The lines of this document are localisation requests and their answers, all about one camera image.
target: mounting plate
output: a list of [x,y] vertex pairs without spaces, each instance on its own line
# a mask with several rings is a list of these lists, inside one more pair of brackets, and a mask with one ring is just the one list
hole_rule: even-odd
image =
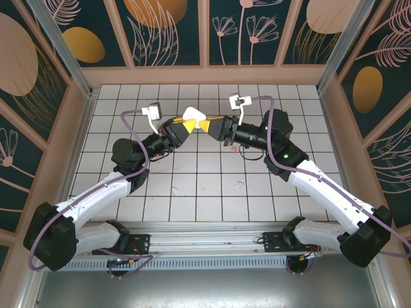
[[306,252],[311,249],[312,246],[316,247],[319,251],[320,246],[297,244],[294,247],[290,247],[283,239],[282,232],[264,232],[263,244],[265,252]]
[[[135,251],[134,245],[137,246],[137,249],[141,252],[142,255],[148,255],[150,249],[150,235],[149,234],[130,234],[128,238],[128,243],[126,248],[121,252],[112,248],[107,248],[108,251],[118,253],[121,255],[139,255]],[[93,255],[106,255],[106,253],[99,250],[93,250],[91,252]]]

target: white tile floor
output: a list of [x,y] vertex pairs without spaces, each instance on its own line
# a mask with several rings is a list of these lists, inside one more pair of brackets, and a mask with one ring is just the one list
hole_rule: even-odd
[[[103,85],[71,188],[75,196],[112,171],[113,143],[130,138],[120,113],[159,101],[163,121],[181,115],[188,106],[207,115],[232,115],[228,97],[271,95],[277,108],[288,112],[291,140],[336,182],[341,184],[315,86],[311,85]],[[258,125],[270,102],[245,108],[244,122]],[[129,116],[144,139],[152,133],[142,116]],[[246,150],[246,156],[261,152]],[[193,132],[168,158],[151,163],[146,183],[94,216],[94,221],[289,221],[305,216],[332,220],[306,193],[268,173],[263,159],[244,160],[202,132]]]

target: dark teal wallpaper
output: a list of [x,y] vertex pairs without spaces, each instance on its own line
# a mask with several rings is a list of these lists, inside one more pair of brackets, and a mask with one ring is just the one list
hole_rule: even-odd
[[392,1],[342,81],[363,137],[411,91],[411,5]]
[[210,65],[273,64],[289,8],[290,0],[210,0]]
[[411,224],[411,109],[368,147],[398,228]]
[[15,232],[42,155],[0,115],[0,229]]
[[116,4],[134,65],[200,65],[197,0]]
[[45,4],[80,66],[125,66],[103,0],[45,0]]
[[360,29],[360,31],[358,32],[356,38],[354,39],[354,42],[351,44],[350,49],[348,50],[348,52],[345,54],[345,57],[342,59],[340,65],[338,66],[337,69],[337,74],[340,74],[341,70],[344,68],[345,63],[347,63],[348,58],[351,56],[351,52],[353,51],[354,47],[357,45],[358,41],[360,40],[362,34],[364,33],[365,29],[367,29],[368,24],[370,23],[370,20],[372,19],[372,17],[375,14],[375,11],[378,9],[378,7],[380,6],[382,0],[375,0],[374,5],[372,6],[372,10],[370,12],[370,14],[368,15],[368,17],[366,18],[365,22],[362,24],[362,27]]
[[8,247],[0,245],[0,272],[6,260],[7,252],[8,252]]
[[325,64],[356,1],[303,0],[284,64]]
[[0,99],[48,140],[67,85],[14,5],[0,1]]

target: debris on floor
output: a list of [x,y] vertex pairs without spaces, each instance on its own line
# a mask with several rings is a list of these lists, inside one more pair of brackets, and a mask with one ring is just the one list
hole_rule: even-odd
[[244,183],[242,181],[237,181],[237,184],[234,185],[235,188],[240,188]]

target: white object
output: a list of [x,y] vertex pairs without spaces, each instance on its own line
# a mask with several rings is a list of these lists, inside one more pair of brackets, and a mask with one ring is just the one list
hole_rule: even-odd
[[[123,176],[120,172],[111,172],[104,180],[94,185],[85,192],[71,198],[67,201],[57,204],[57,211],[64,210],[67,206],[70,206],[75,200],[84,194],[88,193],[95,187],[105,184],[110,180]],[[92,193],[90,196],[82,200],[78,205],[63,214],[65,217],[72,217],[73,223],[76,226],[76,231],[92,218],[99,211],[110,205],[112,202],[119,200],[122,197],[127,196],[131,192],[131,183],[127,180],[121,180],[112,184],[106,185],[98,191]]]
[[234,185],[235,188],[240,188],[243,185],[242,181],[237,181],[237,184]]
[[243,106],[248,106],[252,104],[251,96],[242,96],[240,97],[238,94],[232,95],[229,97],[231,110],[240,110],[240,120],[238,121],[238,125],[241,125],[243,122],[244,117],[244,109]]
[[[312,160],[304,160],[297,166],[297,169],[307,170],[320,175],[322,178],[326,178],[329,182],[333,183],[344,193],[346,193],[348,197],[352,198],[357,204],[362,206],[363,210],[373,214],[373,206],[354,197],[344,188],[332,181],[332,179],[322,172]],[[367,215],[353,207],[353,205],[341,196],[341,194],[336,192],[323,181],[319,181],[316,178],[301,172],[291,172],[288,183],[297,186],[313,197],[315,201],[317,201],[338,220],[338,222],[342,225],[342,228],[349,234],[352,234],[358,230],[359,222],[365,223],[368,220]]]
[[186,111],[184,111],[182,115],[182,119],[185,121],[195,119],[196,121],[195,128],[199,129],[200,121],[206,120],[207,116],[203,114],[201,111],[198,111],[194,107],[187,107]]
[[308,219],[301,221],[294,230],[294,235],[302,244],[316,244],[340,250],[340,242],[337,237],[344,234],[341,225],[334,223],[317,223]]
[[151,103],[148,105],[148,107],[143,107],[141,111],[144,116],[147,116],[148,124],[150,125],[152,130],[158,135],[159,131],[153,125],[152,121],[157,121],[162,117],[160,103]]
[[118,230],[109,223],[102,223],[98,226],[85,227],[76,233],[78,240],[76,255],[99,248],[113,247],[120,237]]

